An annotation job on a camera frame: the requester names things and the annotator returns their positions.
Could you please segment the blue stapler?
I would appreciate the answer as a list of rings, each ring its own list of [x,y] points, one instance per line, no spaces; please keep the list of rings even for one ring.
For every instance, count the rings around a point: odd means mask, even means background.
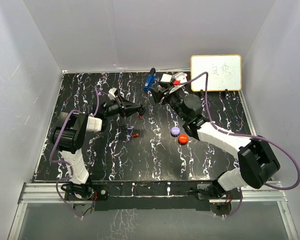
[[[153,68],[151,68],[148,75],[146,76],[145,83],[144,83],[144,86],[143,86],[144,91],[147,92],[147,91],[150,90],[150,87],[155,82],[156,77],[157,77],[156,69],[153,67]]]

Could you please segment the white whiteboard with wooden frame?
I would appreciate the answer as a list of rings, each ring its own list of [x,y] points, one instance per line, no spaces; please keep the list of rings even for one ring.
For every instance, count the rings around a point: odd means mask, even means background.
[[[209,92],[239,91],[242,89],[242,57],[239,54],[224,55],[193,55],[190,58],[191,78],[197,77],[203,72],[208,72],[208,84],[206,76],[191,83],[193,92],[201,90]]]

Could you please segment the aluminium frame rail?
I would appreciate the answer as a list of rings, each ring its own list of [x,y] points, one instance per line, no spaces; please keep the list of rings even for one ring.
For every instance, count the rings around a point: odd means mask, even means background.
[[[286,233],[290,240],[297,240],[298,234],[288,208],[288,200],[283,190],[263,186],[260,189],[243,187],[243,202],[277,202]],[[26,183],[22,187],[18,203],[25,206],[30,203],[62,204],[54,183]]]

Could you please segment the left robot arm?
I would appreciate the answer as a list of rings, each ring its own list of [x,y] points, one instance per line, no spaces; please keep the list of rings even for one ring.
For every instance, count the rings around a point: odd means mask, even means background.
[[[107,96],[109,102],[102,103],[96,97],[96,104],[90,114],[76,109],[62,111],[50,135],[53,148],[49,161],[64,163],[69,171],[68,183],[63,184],[61,189],[82,200],[90,199],[95,192],[82,153],[86,133],[104,131],[109,117],[119,115],[128,118],[133,114],[141,117],[146,110],[142,104],[119,95],[116,88],[111,89]]]

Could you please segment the white and green box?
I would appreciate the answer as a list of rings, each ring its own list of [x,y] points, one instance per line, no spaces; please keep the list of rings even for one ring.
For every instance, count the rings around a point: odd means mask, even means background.
[[[160,79],[161,83],[170,83],[172,79],[172,75],[164,73]]]

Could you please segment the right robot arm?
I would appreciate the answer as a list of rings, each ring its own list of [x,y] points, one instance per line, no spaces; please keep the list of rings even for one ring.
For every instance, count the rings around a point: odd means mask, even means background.
[[[237,136],[232,131],[215,125],[202,115],[203,106],[195,94],[173,91],[173,85],[163,83],[150,88],[154,101],[168,104],[184,121],[185,133],[198,141],[214,145],[238,160],[239,166],[221,173],[200,194],[223,199],[231,190],[250,186],[260,189],[281,168],[268,142],[259,136]]]

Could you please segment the black earbud charging case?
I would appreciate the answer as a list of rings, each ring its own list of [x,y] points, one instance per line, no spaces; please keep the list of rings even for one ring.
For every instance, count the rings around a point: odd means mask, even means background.
[[[144,112],[145,112],[145,107],[144,107],[144,106],[141,106],[141,107],[139,108],[139,113],[140,113],[140,114],[144,114]]]

